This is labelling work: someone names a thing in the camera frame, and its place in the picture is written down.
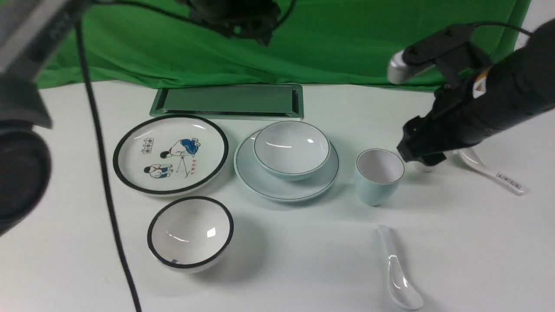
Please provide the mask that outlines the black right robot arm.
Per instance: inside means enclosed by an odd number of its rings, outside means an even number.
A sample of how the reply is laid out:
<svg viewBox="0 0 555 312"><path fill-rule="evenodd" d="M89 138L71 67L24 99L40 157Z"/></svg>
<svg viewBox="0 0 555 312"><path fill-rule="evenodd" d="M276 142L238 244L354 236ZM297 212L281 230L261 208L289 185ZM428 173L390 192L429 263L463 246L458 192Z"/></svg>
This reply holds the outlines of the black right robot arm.
<svg viewBox="0 0 555 312"><path fill-rule="evenodd" d="M526 45L494 62L472 42L481 26L503 26L529 36ZM388 80L406 83L436 68L444 78L432 109L402 128L397 151L405 162L435 166L445 153L473 147L554 109L555 24L530 32L497 21L457 23L394 54Z"/></svg>

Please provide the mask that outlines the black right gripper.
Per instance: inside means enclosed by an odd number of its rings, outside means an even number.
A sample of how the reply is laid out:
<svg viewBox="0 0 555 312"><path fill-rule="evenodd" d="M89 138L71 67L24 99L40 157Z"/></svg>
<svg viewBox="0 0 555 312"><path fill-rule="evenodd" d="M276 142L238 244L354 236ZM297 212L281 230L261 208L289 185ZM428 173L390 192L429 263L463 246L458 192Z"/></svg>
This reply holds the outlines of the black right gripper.
<svg viewBox="0 0 555 312"><path fill-rule="evenodd" d="M446 160L447 152L473 147L494 135L494 114L484 99L493 93L490 78L471 78L458 89L439 90L432 109L402 127L397 145L408 163L434 167Z"/></svg>

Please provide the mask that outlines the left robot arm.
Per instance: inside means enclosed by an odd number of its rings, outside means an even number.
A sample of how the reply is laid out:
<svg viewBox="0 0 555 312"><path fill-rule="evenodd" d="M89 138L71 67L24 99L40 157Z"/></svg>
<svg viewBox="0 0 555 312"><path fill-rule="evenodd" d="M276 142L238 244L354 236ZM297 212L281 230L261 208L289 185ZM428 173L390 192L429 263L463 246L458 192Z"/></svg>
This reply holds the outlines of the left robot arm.
<svg viewBox="0 0 555 312"><path fill-rule="evenodd" d="M36 81L91 0L8 0L0 12L0 232L38 205L52 171L34 127L53 126Z"/></svg>

